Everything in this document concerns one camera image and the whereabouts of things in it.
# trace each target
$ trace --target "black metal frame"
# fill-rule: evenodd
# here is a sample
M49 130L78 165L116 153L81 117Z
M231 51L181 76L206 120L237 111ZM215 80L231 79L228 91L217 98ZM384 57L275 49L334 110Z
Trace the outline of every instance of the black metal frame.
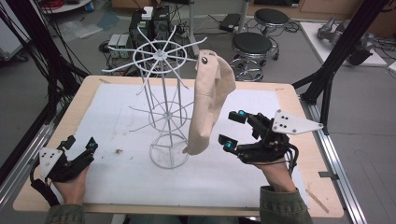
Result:
M323 92L320 123L324 125L323 132L326 134L329 134L328 117L332 93L332 80L344 60L355 50L355 46L358 44L361 37L388 1L389 0L363 1L361 7L319 70L309 77L305 77L292 84L294 89L298 89L311 83L308 90L301 95L301 100L306 101L310 105L315 105L318 97Z
M61 52L53 42L48 29L44 26L42 20L37 15L29 0L6 0L6 2L20 21L26 33L30 36L31 43L43 56L47 64L48 71L43 69L43 64L37 64L37 67L49 83L49 102L43 108L42 112L29 128L28 132L1 166L0 186L4 183L7 176L17 161L20 159L26 148L28 148L40 127L44 123L48 124L56 116L57 104L59 103L61 97L65 95L73 96L76 94L79 88L79 83L77 83L76 77L73 75L73 73L82 78L89 75L88 73L68 62L62 56ZM2 11L0 11L0 19L4 21L10 31L20 40L21 44L29 53L29 55L35 59L31 45L24 41L24 39L13 26L12 22L8 20L7 15ZM62 92L60 92L58 82L62 85Z

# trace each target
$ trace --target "white paper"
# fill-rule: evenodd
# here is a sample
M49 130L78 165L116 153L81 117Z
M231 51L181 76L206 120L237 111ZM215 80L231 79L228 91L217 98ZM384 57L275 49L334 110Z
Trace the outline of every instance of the white paper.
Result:
M132 109L149 110L145 93L136 95L139 89L139 85L102 84L78 126L76 143L67 153L69 160L85 149L91 137L99 145L87 176L86 203L259 207L260 186L267 185L262 171L224 152L218 137L221 133L239 144L256 142L251 126L229 120L228 114L242 109L272 118L279 109L275 92L232 92L221 110L208 149L189 156L180 167L163 169L149 155L150 144L160 133L151 126L130 132L149 124L149 113ZM164 101L162 87L151 90L160 102ZM181 91L182 105L191 103L193 88ZM176 88L167 88L169 101L177 102L174 92ZM173 104L171 111L175 110L177 105ZM192 105L186 111L190 118ZM185 136L189 125L187 121L180 129ZM307 203L298 167L293 179Z

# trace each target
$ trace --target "box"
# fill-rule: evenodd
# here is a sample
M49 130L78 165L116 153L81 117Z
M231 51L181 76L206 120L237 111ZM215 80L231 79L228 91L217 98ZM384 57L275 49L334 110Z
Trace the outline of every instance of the box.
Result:
M108 46L113 48L113 49L117 49L118 46L117 44L119 43L121 35L113 35L111 36L110 40L108 41ZM116 50L110 50L110 54L112 58L119 58L120 57L120 52L116 51Z
M129 35L121 35L119 43L117 44L118 49L130 49L132 47L131 37ZM129 58L131 51L120 51L121 58Z
M367 32L384 38L396 35L396 1L389 1L385 5Z
M152 0L112 0L111 6L114 8L143 8L152 7Z

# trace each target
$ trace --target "black stool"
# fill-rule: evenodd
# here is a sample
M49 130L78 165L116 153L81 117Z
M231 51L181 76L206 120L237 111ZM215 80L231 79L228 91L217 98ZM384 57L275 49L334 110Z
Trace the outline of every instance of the black stool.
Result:
M284 27L289 22L289 17L276 9L262 8L254 13L254 20L265 27L262 30L262 34L268 37L268 33L273 32L277 28ZM277 60L279 56L279 45L272 37L269 38L276 43L271 51L276 50L273 59Z
M262 79L262 67L265 57L272 48L268 37L256 33L241 33L233 37L233 50L238 54L230 62L237 81L259 81ZM263 58L259 63L253 59Z

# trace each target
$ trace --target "floor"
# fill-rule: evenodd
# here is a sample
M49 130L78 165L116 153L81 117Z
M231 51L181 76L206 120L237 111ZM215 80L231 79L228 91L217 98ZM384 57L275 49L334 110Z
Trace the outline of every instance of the floor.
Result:
M67 42L70 49L80 58L92 74L102 74L106 69L106 58L98 50L101 43L112 34L128 31L128 13L113 12L104 2L93 13L74 10L57 16L59 23L81 21L84 25L97 24L104 30L86 39ZM210 17L195 19L197 40L208 39L201 49L212 49L230 61L232 34L223 33ZM54 42L60 45L59 38ZM311 49L303 32L284 32L276 37L280 43L277 61L267 60L264 67L264 82L293 83L316 72L320 67L318 57ZM387 51L393 57L396 53ZM395 60L385 58L388 64ZM194 77L194 64L183 67L185 78ZM306 87L297 90L303 93ZM348 180L358 198L368 223L396 223L396 79L385 67L342 66L333 81L332 100L329 113L329 132L337 153L346 171ZM32 61L27 63L11 60L0 67L0 164L30 127L42 110L47 99L47 82L39 74ZM13 199L21 185L16 188L0 211L2 223L42 223L46 214L21 213L12 209ZM110 223L110 214L87 215L87 223ZM315 218L315 223L350 223L347 215L337 219Z

